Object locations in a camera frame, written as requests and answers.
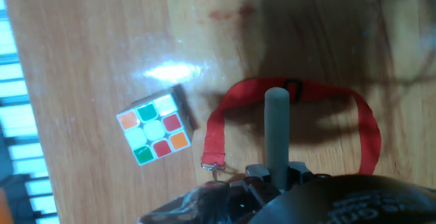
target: rubik's cube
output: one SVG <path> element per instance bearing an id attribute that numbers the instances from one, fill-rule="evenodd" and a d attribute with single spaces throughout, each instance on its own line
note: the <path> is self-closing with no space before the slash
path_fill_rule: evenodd
<path id="1" fill-rule="evenodd" d="M 116 117 L 139 165 L 191 146 L 193 128 L 173 89 L 141 99 Z"/>

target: red strap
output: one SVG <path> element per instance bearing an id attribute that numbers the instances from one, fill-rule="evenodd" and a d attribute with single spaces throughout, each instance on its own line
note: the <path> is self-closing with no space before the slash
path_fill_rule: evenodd
<path id="1" fill-rule="evenodd" d="M 288 80 L 286 78 L 245 80 L 230 88 L 218 108 L 212 112 L 207 121 L 202 162 L 210 165 L 215 163 L 224 165 L 224 111 L 226 109 L 263 101 L 265 92 L 268 89 L 273 87 L 283 88 L 285 83 L 287 84 L 287 91 L 290 93 L 291 101 L 299 99 L 305 102 L 316 102 L 335 95 L 351 95 L 354 97 L 359 113 L 359 133 L 362 147 L 359 174 L 372 174 L 379 160 L 382 137 L 373 116 L 373 111 L 363 97 L 350 89 L 329 86 L 309 80 Z"/>

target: wooden table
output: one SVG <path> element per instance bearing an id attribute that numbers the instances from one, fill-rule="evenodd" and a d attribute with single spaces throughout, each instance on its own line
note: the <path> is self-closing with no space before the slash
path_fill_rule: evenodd
<path id="1" fill-rule="evenodd" d="M 134 223 L 211 179 L 208 115 L 245 78 L 356 89 L 383 135 L 376 174 L 436 187 L 436 0 L 6 0 L 62 223 Z M 115 115 L 183 84 L 191 148 L 138 166 Z M 262 104 L 230 110 L 225 180 L 262 162 Z M 290 159 L 360 163 L 353 102 L 291 108 Z"/>

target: green cube sticker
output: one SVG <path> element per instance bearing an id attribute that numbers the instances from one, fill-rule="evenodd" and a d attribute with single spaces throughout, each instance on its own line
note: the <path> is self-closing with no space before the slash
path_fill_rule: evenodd
<path id="1" fill-rule="evenodd" d="M 151 103 L 146 104 L 145 106 L 140 106 L 138 108 L 138 114 L 143 122 L 157 118 L 156 109 Z"/>
<path id="2" fill-rule="evenodd" d="M 143 146 L 141 148 L 135 149 L 134 154 L 136 157 L 136 160 L 138 160 L 138 163 L 140 165 L 143 165 L 149 161 L 152 161 L 154 159 L 153 154 L 151 153 L 151 150 L 148 146 Z"/>

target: metal clip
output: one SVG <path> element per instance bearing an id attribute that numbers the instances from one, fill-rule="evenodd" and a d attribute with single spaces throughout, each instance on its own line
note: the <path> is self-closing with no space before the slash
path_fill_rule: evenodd
<path id="1" fill-rule="evenodd" d="M 218 163 L 214 163 L 213 165 L 208 165 L 208 164 L 203 164 L 203 162 L 201 163 L 201 166 L 203 169 L 211 171 L 212 172 L 212 177 L 214 181 L 218 181 L 217 180 L 217 173 L 219 170 L 225 170 L 225 164 L 224 165 L 219 165 Z"/>

